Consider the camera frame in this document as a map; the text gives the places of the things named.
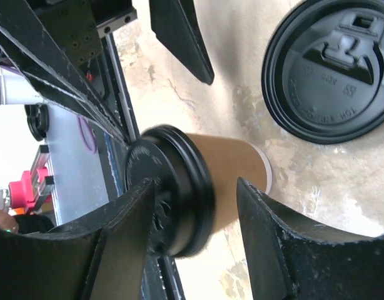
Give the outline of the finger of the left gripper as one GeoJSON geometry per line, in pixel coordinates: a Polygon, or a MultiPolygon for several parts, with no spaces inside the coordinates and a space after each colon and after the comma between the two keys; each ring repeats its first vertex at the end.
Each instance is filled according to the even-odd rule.
{"type": "Polygon", "coordinates": [[[212,84],[215,74],[198,25],[193,0],[150,0],[156,38],[199,81],[212,84]]]}

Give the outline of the black plastic cup lid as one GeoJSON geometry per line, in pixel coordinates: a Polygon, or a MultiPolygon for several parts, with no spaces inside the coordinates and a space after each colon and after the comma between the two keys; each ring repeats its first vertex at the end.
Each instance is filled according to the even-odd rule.
{"type": "Polygon", "coordinates": [[[124,183],[129,189],[146,178],[155,184],[148,252],[198,254],[211,234],[216,205],[209,168],[191,138],[170,125],[145,131],[128,150],[124,183]]]}

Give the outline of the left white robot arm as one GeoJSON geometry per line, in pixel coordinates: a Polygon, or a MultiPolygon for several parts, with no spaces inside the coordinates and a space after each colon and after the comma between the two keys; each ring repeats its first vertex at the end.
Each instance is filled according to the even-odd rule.
{"type": "Polygon", "coordinates": [[[136,19],[131,1],[0,1],[0,105],[25,105],[36,139],[52,103],[132,143],[113,33],[136,19]]]}

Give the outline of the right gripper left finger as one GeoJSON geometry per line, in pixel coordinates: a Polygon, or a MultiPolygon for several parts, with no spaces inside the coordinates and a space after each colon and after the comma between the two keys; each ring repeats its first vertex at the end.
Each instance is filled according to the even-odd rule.
{"type": "Polygon", "coordinates": [[[138,299],[153,209],[146,179],[49,232],[0,229],[0,299],[138,299]]]}

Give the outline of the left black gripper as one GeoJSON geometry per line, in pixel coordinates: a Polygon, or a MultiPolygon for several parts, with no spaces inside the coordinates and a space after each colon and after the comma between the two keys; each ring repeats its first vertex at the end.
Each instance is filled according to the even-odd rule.
{"type": "Polygon", "coordinates": [[[127,145],[129,134],[75,65],[136,18],[131,1],[40,1],[34,11],[26,1],[0,1],[0,49],[40,95],[127,145]]]}

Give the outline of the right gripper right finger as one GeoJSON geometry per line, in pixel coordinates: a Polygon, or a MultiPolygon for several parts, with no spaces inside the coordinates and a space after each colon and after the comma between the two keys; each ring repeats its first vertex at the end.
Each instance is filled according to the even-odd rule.
{"type": "Polygon", "coordinates": [[[237,203],[255,299],[384,299],[384,234],[327,226],[242,178],[237,203]]]}

